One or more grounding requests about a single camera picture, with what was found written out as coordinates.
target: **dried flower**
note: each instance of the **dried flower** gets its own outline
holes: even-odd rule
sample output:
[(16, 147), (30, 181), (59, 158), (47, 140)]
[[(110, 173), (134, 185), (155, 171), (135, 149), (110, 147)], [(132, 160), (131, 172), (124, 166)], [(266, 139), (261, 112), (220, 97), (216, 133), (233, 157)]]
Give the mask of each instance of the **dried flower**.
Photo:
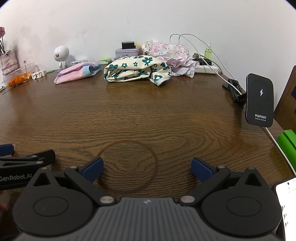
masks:
[(0, 37), (3, 37), (5, 35), (5, 29), (4, 27), (0, 27)]

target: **smartphone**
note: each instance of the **smartphone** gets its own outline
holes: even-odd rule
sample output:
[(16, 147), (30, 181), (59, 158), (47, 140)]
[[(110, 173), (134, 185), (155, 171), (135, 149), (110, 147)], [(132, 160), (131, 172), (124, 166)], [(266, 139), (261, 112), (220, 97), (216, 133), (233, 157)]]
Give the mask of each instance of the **smartphone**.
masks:
[(275, 184), (275, 192), (282, 209), (285, 241), (296, 237), (296, 177)]

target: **brown wooden tabletop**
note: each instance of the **brown wooden tabletop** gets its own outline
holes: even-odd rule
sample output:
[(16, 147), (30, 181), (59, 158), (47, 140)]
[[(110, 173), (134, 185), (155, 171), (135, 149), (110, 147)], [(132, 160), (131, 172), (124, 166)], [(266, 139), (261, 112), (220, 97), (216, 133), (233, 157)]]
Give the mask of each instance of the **brown wooden tabletop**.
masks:
[[(292, 176), (263, 128), (249, 125), (215, 75), (109, 83), (96, 76), (55, 85), (56, 73), (0, 94), (0, 144), (15, 155), (56, 153), (52, 170), (81, 166), (100, 155), (104, 173), (95, 181), (110, 195), (179, 198), (197, 184), (193, 157), (232, 171), (256, 167), (269, 185)], [(276, 121), (275, 138), (283, 131)], [(16, 232), (11, 209), (21, 189), (5, 191), (10, 211), (0, 236)]]

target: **wireless charger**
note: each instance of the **wireless charger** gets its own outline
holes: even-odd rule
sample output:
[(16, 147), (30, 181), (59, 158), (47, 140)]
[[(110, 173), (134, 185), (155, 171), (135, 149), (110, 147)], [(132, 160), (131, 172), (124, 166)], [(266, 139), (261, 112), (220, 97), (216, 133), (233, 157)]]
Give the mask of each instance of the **wireless charger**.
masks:
[(274, 120), (274, 86), (270, 79), (248, 74), (247, 92), (243, 93), (237, 80), (228, 79), (242, 94), (239, 95), (229, 84), (223, 84), (223, 88), (231, 93), (234, 103), (246, 104), (246, 121), (251, 125), (270, 127)]

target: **green floral fabric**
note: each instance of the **green floral fabric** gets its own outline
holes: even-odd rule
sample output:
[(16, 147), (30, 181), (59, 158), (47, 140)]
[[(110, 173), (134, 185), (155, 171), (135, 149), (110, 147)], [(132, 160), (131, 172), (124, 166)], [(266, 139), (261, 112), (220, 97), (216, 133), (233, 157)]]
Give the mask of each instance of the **green floral fabric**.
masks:
[(170, 79), (170, 67), (151, 56), (131, 56), (115, 60), (104, 69), (104, 78), (109, 82), (125, 82), (148, 78), (159, 86)]

